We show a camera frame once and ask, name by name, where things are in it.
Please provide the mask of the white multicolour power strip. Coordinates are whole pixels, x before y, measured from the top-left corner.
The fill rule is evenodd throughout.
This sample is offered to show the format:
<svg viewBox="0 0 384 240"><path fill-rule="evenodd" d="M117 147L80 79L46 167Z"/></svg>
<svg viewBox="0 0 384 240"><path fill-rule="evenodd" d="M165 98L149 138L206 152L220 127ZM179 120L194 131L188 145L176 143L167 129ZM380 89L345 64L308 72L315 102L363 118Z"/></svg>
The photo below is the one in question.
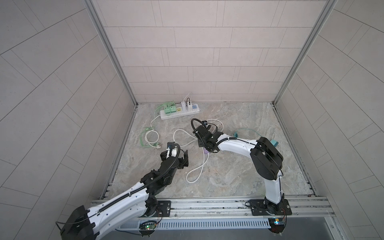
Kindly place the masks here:
<svg viewBox="0 0 384 240"><path fill-rule="evenodd" d="M200 112L200 108L198 104L192 104L192 107L186 107L185 110L183 110L183 107L175 107L176 111L173 113L166 113L165 110L160 111L160 116L162 120L168 120L168 119L174 119L178 117L185 117L194 115Z"/></svg>

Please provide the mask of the green charger plug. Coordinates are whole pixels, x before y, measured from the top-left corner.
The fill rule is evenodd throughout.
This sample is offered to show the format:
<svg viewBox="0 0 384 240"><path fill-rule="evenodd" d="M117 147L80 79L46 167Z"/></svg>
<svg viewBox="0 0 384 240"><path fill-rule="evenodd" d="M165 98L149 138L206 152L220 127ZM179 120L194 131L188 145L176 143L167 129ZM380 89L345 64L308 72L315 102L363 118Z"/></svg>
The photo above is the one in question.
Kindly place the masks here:
<svg viewBox="0 0 384 240"><path fill-rule="evenodd" d="M164 112L166 115L170 114L171 113L170 107L164 107Z"/></svg>
<svg viewBox="0 0 384 240"><path fill-rule="evenodd" d="M170 111L171 111L171 113L176 113L177 112L176 106L171 106Z"/></svg>

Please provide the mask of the teal charger plug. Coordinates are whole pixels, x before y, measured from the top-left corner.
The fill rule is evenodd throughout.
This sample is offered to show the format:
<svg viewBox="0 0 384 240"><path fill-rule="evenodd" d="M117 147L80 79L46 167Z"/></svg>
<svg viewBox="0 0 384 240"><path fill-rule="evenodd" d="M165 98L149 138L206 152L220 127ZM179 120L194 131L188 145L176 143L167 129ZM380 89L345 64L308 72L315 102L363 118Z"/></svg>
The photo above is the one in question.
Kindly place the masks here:
<svg viewBox="0 0 384 240"><path fill-rule="evenodd" d="M270 142L271 142L271 144L272 144L274 147L277 147L278 144L279 144L279 142L277 142L276 140L271 140Z"/></svg>

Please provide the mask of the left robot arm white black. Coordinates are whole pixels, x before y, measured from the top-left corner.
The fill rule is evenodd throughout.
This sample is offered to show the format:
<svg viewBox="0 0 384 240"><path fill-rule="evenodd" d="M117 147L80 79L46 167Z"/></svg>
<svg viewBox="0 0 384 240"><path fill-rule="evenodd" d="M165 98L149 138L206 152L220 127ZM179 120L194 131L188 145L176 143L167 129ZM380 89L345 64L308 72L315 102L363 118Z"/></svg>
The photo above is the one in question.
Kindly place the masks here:
<svg viewBox="0 0 384 240"><path fill-rule="evenodd" d="M113 199L86 209L76 208L65 223L57 222L63 240L100 240L131 219L151 217L157 211L156 195L172 180L178 169L189 165L188 151L173 143L161 153L161 166Z"/></svg>

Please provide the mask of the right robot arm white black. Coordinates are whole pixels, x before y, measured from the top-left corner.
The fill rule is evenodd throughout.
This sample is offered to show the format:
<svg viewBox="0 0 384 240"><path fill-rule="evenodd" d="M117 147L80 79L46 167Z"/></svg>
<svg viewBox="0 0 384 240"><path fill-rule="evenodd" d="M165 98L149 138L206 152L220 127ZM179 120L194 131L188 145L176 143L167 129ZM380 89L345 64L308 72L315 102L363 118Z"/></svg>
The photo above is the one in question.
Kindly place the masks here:
<svg viewBox="0 0 384 240"><path fill-rule="evenodd" d="M262 201L262 210L270 215L292 214L281 187L284 158L267 138L244 140L219 131L211 133L207 124L193 127L193 133L199 146L210 153L228 151L250 158L257 173L264 179L266 194Z"/></svg>

